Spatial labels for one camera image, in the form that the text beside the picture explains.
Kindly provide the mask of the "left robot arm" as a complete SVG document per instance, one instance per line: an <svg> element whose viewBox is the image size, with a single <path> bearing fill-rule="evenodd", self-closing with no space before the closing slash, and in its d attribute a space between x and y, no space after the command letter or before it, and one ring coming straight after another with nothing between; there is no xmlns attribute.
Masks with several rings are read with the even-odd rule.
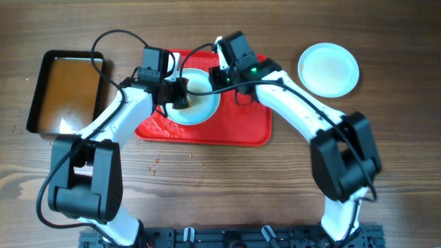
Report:
<svg viewBox="0 0 441 248"><path fill-rule="evenodd" d="M118 84L112 103L76 134L61 134L52 147L50 173L40 189L48 207L91 227L100 245L150 247L143 223L122 206L121 150L135 129L160 105L186 104L178 77L181 55L145 48L136 77Z"/></svg>

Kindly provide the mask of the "green and orange sponge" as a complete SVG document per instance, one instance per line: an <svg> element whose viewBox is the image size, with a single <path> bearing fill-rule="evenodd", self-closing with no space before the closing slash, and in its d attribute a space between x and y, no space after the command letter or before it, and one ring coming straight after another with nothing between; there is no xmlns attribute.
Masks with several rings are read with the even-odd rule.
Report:
<svg viewBox="0 0 441 248"><path fill-rule="evenodd" d="M186 97L179 98L172 103L172 107L175 110L184 110L189 107L189 101Z"/></svg>

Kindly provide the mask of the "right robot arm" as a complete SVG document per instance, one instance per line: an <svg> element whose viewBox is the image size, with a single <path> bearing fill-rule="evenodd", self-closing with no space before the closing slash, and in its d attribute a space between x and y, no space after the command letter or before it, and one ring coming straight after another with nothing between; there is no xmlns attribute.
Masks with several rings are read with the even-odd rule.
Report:
<svg viewBox="0 0 441 248"><path fill-rule="evenodd" d="M373 181L382 169L367 118L326 106L298 87L279 64L258 60L241 31L218 37L212 50L219 64L210 68L209 77L217 92L251 96L307 140L312 175L325 195L320 225L332 244L347 244L358 228L360 205L367 192L376 193Z"/></svg>

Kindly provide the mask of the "white plate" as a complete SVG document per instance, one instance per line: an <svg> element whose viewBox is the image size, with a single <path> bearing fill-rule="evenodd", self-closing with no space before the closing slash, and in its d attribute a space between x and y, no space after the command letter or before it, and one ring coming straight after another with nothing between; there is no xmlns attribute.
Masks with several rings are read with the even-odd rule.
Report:
<svg viewBox="0 0 441 248"><path fill-rule="evenodd" d="M317 43L300 55L298 76L315 95L338 98L355 89L360 69L355 57L344 47L335 43Z"/></svg>
<svg viewBox="0 0 441 248"><path fill-rule="evenodd" d="M192 92L211 92L212 86L209 82L209 74L196 68L185 68L183 77L188 79L188 89ZM221 101L220 94L207 96L187 95L189 107L183 110L175 110L171 103L166 104L168 118L181 125L197 125L203 123L213 116Z"/></svg>

